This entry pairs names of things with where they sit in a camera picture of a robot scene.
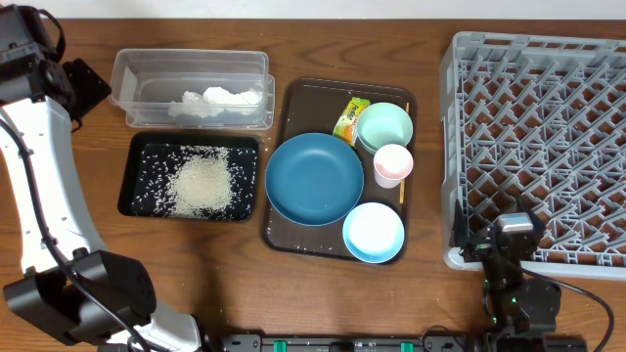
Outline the white tissue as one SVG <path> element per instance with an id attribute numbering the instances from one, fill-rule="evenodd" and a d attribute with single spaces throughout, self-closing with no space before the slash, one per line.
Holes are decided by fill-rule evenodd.
<path id="1" fill-rule="evenodd" d="M 222 87 L 208 87 L 202 94 L 185 91 L 181 102 L 170 103 L 168 115 L 208 118 L 222 112 L 251 114 L 258 108 L 262 98 L 263 94 L 256 90 L 238 94 L 233 94 Z"/>

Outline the pile of rice grains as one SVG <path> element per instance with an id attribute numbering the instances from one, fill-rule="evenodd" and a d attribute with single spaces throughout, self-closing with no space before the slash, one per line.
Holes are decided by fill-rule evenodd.
<path id="1" fill-rule="evenodd" d="M 257 160 L 254 148 L 148 144 L 141 151 L 130 214 L 246 220 Z"/>

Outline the dark blue plate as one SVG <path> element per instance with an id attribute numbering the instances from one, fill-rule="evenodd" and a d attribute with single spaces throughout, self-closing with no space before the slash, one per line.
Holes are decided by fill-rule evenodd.
<path id="1" fill-rule="evenodd" d="M 347 215 L 365 187 L 357 153 L 340 139 L 305 133 L 283 142 L 265 170 L 273 208 L 303 226 L 326 226 Z"/>

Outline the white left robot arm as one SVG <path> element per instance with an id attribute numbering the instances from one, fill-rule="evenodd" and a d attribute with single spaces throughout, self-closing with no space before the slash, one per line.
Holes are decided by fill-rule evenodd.
<path id="1" fill-rule="evenodd" d="M 111 92 L 84 61 L 64 60 L 49 12 L 1 11 L 1 152 L 22 231 L 10 310 L 65 345 L 101 351 L 204 351 L 197 320 L 159 302 L 143 264 L 109 251 L 88 211 L 71 147 L 82 119 Z"/>

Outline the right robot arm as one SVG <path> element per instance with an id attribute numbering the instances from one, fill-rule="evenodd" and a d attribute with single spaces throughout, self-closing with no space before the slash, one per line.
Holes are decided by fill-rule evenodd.
<path id="1" fill-rule="evenodd" d="M 542 335 L 556 330 L 561 290 L 547 281 L 526 279 L 521 262 L 543 238 L 545 225 L 522 199 L 516 211 L 472 233 L 457 201 L 451 244 L 467 261 L 477 261 L 485 275 L 483 309 L 494 328 L 475 342 L 475 351 L 545 351 Z"/>

